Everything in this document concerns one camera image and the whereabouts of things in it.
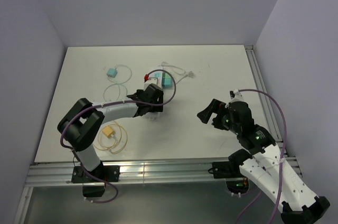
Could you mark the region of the teal usb charger plug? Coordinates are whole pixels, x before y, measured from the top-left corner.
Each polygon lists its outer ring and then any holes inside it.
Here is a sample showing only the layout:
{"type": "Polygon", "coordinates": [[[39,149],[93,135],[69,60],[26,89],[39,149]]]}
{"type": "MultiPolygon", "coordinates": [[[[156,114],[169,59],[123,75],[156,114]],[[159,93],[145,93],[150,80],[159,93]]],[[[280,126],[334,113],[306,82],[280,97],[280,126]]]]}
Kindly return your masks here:
{"type": "Polygon", "coordinates": [[[162,79],[162,87],[170,88],[173,85],[173,81],[171,78],[163,78],[162,79]]]}

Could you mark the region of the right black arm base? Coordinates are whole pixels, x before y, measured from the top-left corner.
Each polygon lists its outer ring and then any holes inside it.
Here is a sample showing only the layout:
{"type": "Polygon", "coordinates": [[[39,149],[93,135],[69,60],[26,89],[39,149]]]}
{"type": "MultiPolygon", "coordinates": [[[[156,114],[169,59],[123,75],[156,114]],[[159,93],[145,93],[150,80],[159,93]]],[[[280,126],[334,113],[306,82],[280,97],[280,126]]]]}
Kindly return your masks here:
{"type": "Polygon", "coordinates": [[[214,179],[225,179],[229,192],[237,196],[252,190],[249,179],[240,173],[238,163],[231,158],[227,161],[212,162],[208,173],[214,179]]]}

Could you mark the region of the green usb charger plug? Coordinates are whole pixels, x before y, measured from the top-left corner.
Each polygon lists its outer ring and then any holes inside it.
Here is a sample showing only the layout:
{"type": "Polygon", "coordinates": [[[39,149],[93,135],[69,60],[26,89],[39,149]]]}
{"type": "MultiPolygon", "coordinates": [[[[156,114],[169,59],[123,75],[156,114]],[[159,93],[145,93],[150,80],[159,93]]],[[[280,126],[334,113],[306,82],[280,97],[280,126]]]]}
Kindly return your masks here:
{"type": "Polygon", "coordinates": [[[171,77],[170,77],[170,75],[167,74],[166,72],[162,72],[162,78],[163,78],[163,79],[170,79],[171,77]]]}

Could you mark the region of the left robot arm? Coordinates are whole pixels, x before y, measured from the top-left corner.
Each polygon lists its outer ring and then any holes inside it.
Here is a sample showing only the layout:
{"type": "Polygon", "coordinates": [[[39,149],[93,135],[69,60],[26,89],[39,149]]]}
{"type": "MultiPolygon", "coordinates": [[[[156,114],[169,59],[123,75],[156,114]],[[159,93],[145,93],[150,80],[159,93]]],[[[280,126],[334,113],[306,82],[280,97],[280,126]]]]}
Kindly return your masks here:
{"type": "Polygon", "coordinates": [[[94,105],[86,98],[79,99],[61,119],[57,130],[72,148],[84,167],[84,176],[98,181],[104,175],[104,166],[93,142],[102,124],[120,118],[134,118],[147,113],[163,111],[164,92],[151,83],[125,99],[94,105]]]}

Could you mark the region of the light blue charger plug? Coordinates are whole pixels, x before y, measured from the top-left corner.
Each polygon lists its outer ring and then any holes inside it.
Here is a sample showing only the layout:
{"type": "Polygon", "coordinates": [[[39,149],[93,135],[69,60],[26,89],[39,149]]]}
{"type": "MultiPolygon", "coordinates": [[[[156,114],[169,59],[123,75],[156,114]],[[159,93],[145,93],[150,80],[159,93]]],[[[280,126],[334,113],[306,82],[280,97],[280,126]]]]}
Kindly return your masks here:
{"type": "Polygon", "coordinates": [[[116,68],[109,68],[106,75],[109,78],[114,78],[117,75],[117,69],[116,68]]]}

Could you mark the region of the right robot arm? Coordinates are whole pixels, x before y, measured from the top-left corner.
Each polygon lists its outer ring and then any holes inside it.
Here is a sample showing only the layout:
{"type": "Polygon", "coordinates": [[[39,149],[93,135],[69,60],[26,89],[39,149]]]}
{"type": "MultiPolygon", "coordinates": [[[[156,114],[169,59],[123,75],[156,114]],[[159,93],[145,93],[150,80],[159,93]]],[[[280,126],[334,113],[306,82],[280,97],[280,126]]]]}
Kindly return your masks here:
{"type": "Polygon", "coordinates": [[[216,179],[247,177],[272,202],[277,203],[283,223],[315,223],[330,203],[314,193],[280,155],[280,148],[264,127],[255,123],[251,109],[237,99],[226,104],[213,99],[197,117],[204,124],[233,132],[242,148],[226,162],[214,162],[216,179]]]}

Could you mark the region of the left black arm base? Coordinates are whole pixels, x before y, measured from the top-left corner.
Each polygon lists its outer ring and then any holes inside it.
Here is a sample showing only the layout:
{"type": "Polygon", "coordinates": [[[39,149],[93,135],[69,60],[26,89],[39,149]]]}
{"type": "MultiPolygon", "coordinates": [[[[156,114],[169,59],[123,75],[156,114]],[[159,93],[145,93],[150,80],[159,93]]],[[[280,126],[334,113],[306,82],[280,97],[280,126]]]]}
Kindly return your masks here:
{"type": "Polygon", "coordinates": [[[105,193],[107,184],[103,185],[90,185],[92,183],[115,183],[118,182],[120,175],[120,166],[108,165],[99,166],[96,170],[89,172],[81,166],[75,166],[73,168],[73,174],[71,177],[72,184],[82,184],[82,194],[87,198],[100,198],[105,193]]]}

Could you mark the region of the white multicolour power strip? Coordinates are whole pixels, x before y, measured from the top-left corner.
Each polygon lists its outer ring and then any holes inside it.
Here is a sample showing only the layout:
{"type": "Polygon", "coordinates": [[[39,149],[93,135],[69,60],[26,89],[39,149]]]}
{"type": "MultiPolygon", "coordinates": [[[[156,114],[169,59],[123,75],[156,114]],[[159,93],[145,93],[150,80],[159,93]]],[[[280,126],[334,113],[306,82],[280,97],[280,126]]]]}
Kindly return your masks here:
{"type": "MultiPolygon", "coordinates": [[[[163,71],[159,71],[159,67],[157,68],[151,68],[151,71],[154,71],[154,72],[163,72],[163,71]]],[[[159,104],[162,104],[164,102],[164,90],[159,88],[157,85],[155,85],[156,89],[160,90],[162,92],[161,96],[158,97],[157,99],[157,103],[159,104]]],[[[146,115],[145,115],[145,118],[149,119],[149,120],[156,120],[160,117],[160,114],[163,112],[163,106],[158,106],[158,107],[154,107],[152,106],[151,107],[151,111],[148,112],[146,115]]]]}

